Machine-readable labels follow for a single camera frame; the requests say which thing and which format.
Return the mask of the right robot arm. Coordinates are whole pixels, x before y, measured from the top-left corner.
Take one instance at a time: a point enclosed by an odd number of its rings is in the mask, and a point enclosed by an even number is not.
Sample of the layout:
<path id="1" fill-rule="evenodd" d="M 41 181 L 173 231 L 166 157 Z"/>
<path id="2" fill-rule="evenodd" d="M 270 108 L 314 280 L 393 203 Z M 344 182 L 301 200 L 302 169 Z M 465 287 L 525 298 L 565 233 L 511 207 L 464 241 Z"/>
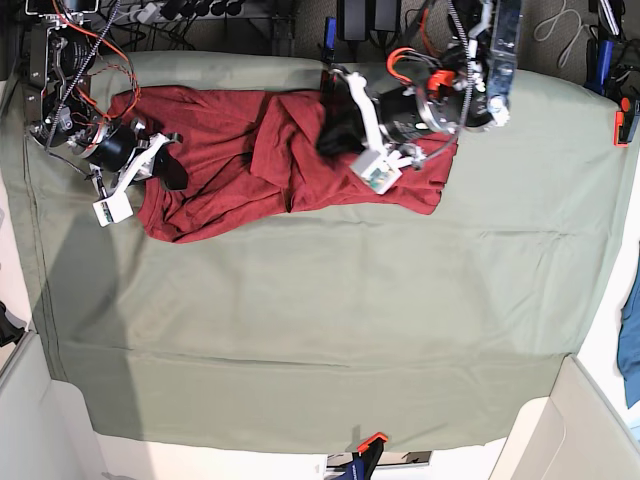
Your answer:
<path id="1" fill-rule="evenodd" d="M 176 133 L 150 134 L 139 120 L 127 116 L 140 101 L 142 90 L 130 57 L 108 40 L 119 17 L 120 4 L 114 2 L 101 28 L 90 15 L 98 13 L 97 1 L 28 1 L 25 13 L 34 18 L 30 31 L 29 70 L 24 86 L 28 131 L 44 152 L 56 158 L 55 148 L 66 145 L 89 167 L 66 164 L 93 181 L 101 197 L 107 195 L 102 181 L 111 173 L 116 184 L 157 178 L 170 191 L 188 185 L 188 174 L 171 156 L 168 147 L 181 142 Z M 122 72 L 130 89 L 123 111 L 108 113 L 91 96 L 91 80 L 100 48 L 116 54 L 118 63 L 106 68 Z"/>

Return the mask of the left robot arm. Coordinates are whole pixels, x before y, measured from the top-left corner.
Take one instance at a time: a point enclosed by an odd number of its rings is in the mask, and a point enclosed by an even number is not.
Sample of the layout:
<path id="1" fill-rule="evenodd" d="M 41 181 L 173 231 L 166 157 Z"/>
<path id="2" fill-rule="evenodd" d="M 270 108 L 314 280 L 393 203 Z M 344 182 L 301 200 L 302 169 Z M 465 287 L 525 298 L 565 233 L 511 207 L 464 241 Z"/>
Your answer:
<path id="1" fill-rule="evenodd" d="M 521 27 L 519 1 L 450 1 L 452 40 L 440 54 L 406 46 L 386 58 L 398 87 L 372 89 L 366 77 L 331 64 L 322 87 L 328 113 L 316 141 L 325 156 L 371 150 L 420 168 L 463 130 L 486 131 L 510 118 Z"/>

